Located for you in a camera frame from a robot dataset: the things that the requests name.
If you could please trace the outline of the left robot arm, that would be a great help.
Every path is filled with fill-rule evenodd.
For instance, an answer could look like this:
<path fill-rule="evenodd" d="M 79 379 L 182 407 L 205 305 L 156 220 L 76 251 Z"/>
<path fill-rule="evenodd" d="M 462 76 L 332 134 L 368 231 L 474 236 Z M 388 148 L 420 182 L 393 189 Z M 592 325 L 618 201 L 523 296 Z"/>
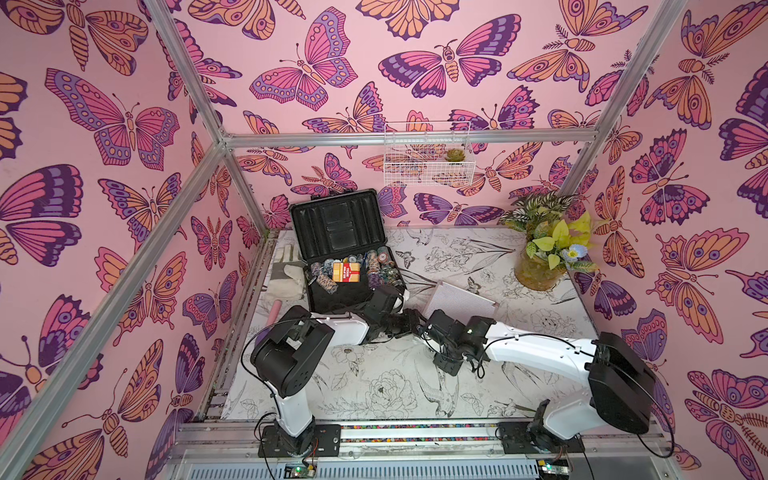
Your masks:
<path fill-rule="evenodd" d="M 306 387 L 327 350 L 414 335 L 422 320 L 419 311 L 404 306 L 399 291 L 381 286 L 368 301 L 330 313 L 295 305 L 255 334 L 241 362 L 275 403 L 276 438 L 263 451 L 278 448 L 291 456 L 304 456 L 317 447 L 316 419 Z"/>

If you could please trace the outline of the large black poker case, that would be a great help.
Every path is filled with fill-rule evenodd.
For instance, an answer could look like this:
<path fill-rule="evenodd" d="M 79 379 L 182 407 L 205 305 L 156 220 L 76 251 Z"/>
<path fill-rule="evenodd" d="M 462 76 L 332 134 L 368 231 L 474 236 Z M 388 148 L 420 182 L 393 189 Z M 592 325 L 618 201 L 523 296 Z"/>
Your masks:
<path fill-rule="evenodd" d="M 401 293 L 406 290 L 394 252 L 387 245 L 374 189 L 294 204 L 289 212 L 312 311 L 328 313 L 364 303 L 376 287 L 385 284 Z M 335 263 L 357 263 L 359 280 L 334 280 Z"/>

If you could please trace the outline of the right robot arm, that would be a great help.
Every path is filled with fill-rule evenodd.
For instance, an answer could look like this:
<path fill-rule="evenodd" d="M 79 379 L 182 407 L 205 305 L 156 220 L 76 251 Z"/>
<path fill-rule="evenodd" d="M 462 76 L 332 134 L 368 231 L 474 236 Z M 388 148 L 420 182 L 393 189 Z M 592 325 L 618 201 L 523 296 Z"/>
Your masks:
<path fill-rule="evenodd" d="M 433 363 L 455 376 L 463 365 L 483 378 L 489 363 L 511 363 L 570 379 L 580 388 L 559 400 L 544 400 L 525 436 L 538 451 L 564 448 L 585 432 L 610 426 L 637 436 L 650 430 L 657 377 L 617 335 L 564 338 L 524 331 L 492 318 L 462 323 L 436 310 L 411 314 L 413 333 L 433 353 Z"/>

